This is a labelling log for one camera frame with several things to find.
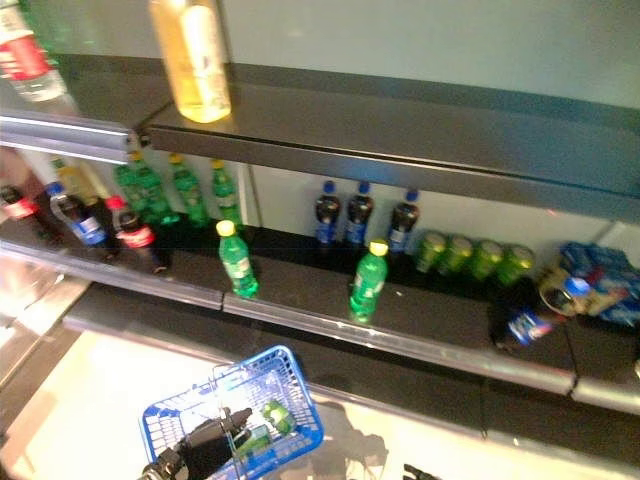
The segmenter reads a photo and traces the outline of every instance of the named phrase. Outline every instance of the green can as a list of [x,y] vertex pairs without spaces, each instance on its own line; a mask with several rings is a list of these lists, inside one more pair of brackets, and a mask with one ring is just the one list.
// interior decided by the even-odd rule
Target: green can
[[533,268],[535,255],[522,245],[510,245],[504,259],[496,267],[496,277],[504,287],[513,285],[525,272]]
[[462,235],[449,236],[447,248],[438,262],[438,273],[445,276],[458,273],[472,253],[473,245],[468,238]]
[[491,240],[482,240],[476,244],[473,255],[467,264],[469,273],[481,282],[493,273],[502,261],[502,247]]
[[416,270],[427,273],[429,269],[438,263],[445,248],[447,239],[440,232],[428,231],[416,255]]

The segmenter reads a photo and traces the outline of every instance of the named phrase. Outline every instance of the green bottle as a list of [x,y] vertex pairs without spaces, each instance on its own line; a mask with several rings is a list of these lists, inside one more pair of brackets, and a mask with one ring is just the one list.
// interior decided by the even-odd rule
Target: green bottle
[[156,172],[151,170],[142,159],[140,152],[135,151],[130,155],[135,166],[136,181],[143,189],[148,202],[147,217],[144,221],[155,225],[171,225],[180,220],[180,215],[171,210],[162,189],[162,180]]
[[356,314],[369,315],[376,309],[378,296],[387,276],[387,262],[384,256],[389,246],[384,240],[372,240],[367,253],[356,272],[355,284],[349,303]]
[[233,184],[233,179],[225,170],[222,160],[212,159],[211,167],[213,167],[213,193],[216,196],[222,218],[231,220],[238,226],[238,229],[241,229],[242,219],[238,210],[236,187]]
[[138,185],[136,172],[129,165],[118,165],[114,170],[114,177],[129,206],[142,218],[146,218],[148,202]]
[[251,297],[258,291],[258,281],[249,263],[249,249],[236,233],[231,220],[221,220],[216,225],[220,235],[220,260],[233,284],[233,291],[243,297]]
[[189,220],[198,228],[206,227],[209,224],[209,214],[204,206],[198,179],[182,162],[182,155],[179,153],[170,154],[169,163],[173,168],[173,184],[187,208]]

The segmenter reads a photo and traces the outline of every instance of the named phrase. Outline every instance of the plastic bottle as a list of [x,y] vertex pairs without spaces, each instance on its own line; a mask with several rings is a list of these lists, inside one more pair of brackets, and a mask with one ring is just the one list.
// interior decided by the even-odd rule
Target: plastic bottle
[[233,179],[224,168],[224,162],[218,159],[211,160],[213,168],[213,194],[216,197],[220,214],[224,220],[231,220],[236,228],[242,228],[242,219],[238,210],[236,187]]
[[530,345],[556,325],[582,313],[583,300],[589,291],[589,284],[576,277],[568,277],[559,285],[544,285],[539,290],[538,305],[533,309],[523,308],[514,312],[503,331],[492,335],[494,343],[506,350]]
[[247,244],[238,237],[235,225],[230,220],[221,220],[216,225],[220,235],[220,260],[233,284],[234,293],[251,297],[258,291],[258,281],[249,262]]
[[158,174],[145,163],[140,152],[132,152],[130,158],[136,172],[136,183],[142,188],[143,195],[147,199],[148,213],[147,218],[144,219],[145,222],[154,225],[171,225],[179,221],[180,215],[171,209]]
[[347,212],[346,239],[351,245],[360,246],[364,244],[364,237],[367,233],[367,223],[373,212],[373,200],[368,195],[371,185],[369,182],[360,182],[358,185],[358,195],[354,195],[349,200]]
[[415,201],[418,199],[417,190],[408,190],[405,202],[399,203],[393,209],[391,228],[389,229],[389,250],[391,253],[404,252],[409,242],[411,229],[420,217],[420,210]]
[[358,263],[353,292],[349,299],[351,310],[356,314],[370,315],[376,309],[378,296],[387,277],[387,262],[384,256],[388,249],[384,240],[372,240],[369,253]]
[[340,215],[340,200],[334,195],[336,184],[331,180],[324,182],[324,192],[316,200],[316,238],[322,245],[330,245],[336,239],[336,223]]
[[153,273],[167,269],[158,248],[155,246],[153,231],[140,221],[138,215],[129,209],[124,200],[118,195],[107,199],[107,207],[113,212],[113,226],[117,237],[124,244],[135,250],[144,260],[152,265]]
[[31,102],[63,95],[67,87],[25,22],[18,0],[0,2],[0,66],[18,94]]
[[62,239],[60,231],[40,213],[38,206],[22,195],[13,185],[0,186],[0,200],[4,212],[12,219],[24,223],[36,236],[49,244],[58,244]]
[[116,254],[117,249],[111,244],[107,232],[91,215],[82,200],[65,193],[59,182],[48,184],[46,189],[51,197],[51,211],[82,243],[88,247],[103,249],[106,257]]
[[182,155],[178,153],[170,154],[169,163],[173,168],[173,184],[184,202],[189,221],[198,228],[206,227],[209,224],[209,214],[204,206],[198,179],[184,165]]
[[231,111],[222,35],[209,0],[150,0],[176,106],[194,122],[208,123]]

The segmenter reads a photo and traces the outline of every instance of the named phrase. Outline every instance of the bottle cap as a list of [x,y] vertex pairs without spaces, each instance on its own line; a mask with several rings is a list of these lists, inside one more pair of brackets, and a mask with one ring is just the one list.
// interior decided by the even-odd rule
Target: bottle cap
[[119,208],[124,208],[127,206],[120,195],[113,195],[112,197],[107,198],[105,203],[107,204],[107,208],[109,210],[118,210]]
[[360,182],[360,185],[358,185],[358,193],[362,195],[369,193],[369,190],[371,190],[371,184],[369,182]]
[[371,252],[376,257],[384,257],[389,250],[389,245],[387,242],[380,238],[376,238],[375,240],[371,240],[369,243],[369,252]]
[[53,197],[54,195],[59,195],[62,192],[64,192],[64,187],[60,182],[51,182],[45,187],[45,189],[47,190],[47,194],[50,197]]
[[169,154],[169,163],[171,165],[182,163],[182,155],[180,155],[179,153],[170,153]]
[[564,281],[564,289],[572,297],[582,297],[589,293],[591,287],[582,278],[569,277]]
[[324,187],[322,188],[324,193],[334,193],[336,191],[336,184],[331,180],[327,180],[324,182]]
[[417,190],[407,190],[406,195],[407,202],[415,202],[418,199],[418,191]]
[[236,233],[236,226],[231,220],[220,220],[216,224],[216,230],[221,237],[230,237]]

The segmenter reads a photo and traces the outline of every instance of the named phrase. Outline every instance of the label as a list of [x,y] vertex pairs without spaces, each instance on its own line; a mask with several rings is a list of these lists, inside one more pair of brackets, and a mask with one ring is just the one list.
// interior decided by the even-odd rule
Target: label
[[404,252],[407,240],[409,240],[409,232],[401,232],[392,228],[389,231],[389,251],[393,253]]
[[551,323],[545,322],[529,309],[516,313],[508,326],[511,334],[522,345],[529,345],[553,329]]
[[15,81],[37,78],[51,70],[17,5],[0,9],[0,66]]
[[5,205],[4,211],[11,218],[15,218],[17,220],[21,218],[28,217],[29,215],[33,215],[38,211],[38,206],[31,202],[30,200],[23,198],[22,200],[17,201],[16,203],[12,203],[10,205]]
[[231,278],[244,278],[247,275],[251,274],[251,264],[249,263],[249,259],[247,257],[236,263],[222,263],[224,264],[224,268],[227,270],[227,274]]
[[107,238],[106,232],[93,217],[82,222],[72,223],[71,229],[85,245],[95,245],[104,242]]
[[156,239],[151,229],[146,225],[135,232],[118,232],[116,236],[130,248],[146,247]]
[[366,223],[355,223],[349,220],[347,222],[347,241],[356,245],[362,245],[364,243],[364,234],[366,231]]
[[331,223],[323,223],[318,222],[318,227],[316,228],[316,238],[323,245],[328,245],[333,242],[333,239],[336,236],[336,224],[335,222]]

